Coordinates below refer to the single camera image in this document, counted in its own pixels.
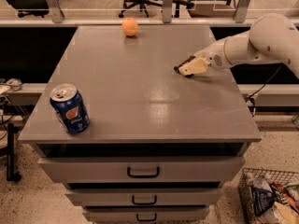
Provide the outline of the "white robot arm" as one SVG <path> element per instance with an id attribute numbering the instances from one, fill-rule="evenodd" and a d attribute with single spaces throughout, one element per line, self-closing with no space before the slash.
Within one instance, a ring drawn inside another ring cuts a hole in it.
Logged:
<path id="1" fill-rule="evenodd" d="M 299 31 L 281 14 L 261 16 L 241 34 L 226 36 L 201 49 L 174 69 L 189 77 L 209 67 L 230 69 L 240 64 L 284 63 L 299 77 Z"/>

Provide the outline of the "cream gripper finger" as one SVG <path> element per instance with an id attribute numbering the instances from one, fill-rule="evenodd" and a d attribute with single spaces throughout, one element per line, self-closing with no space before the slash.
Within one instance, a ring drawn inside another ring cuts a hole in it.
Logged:
<path id="1" fill-rule="evenodd" d="M 205 73 L 207 71 L 210 62 L 206 58 L 194 58 L 189 63 L 186 63 L 179 68 L 181 75 L 187 77 L 191 75 Z"/>

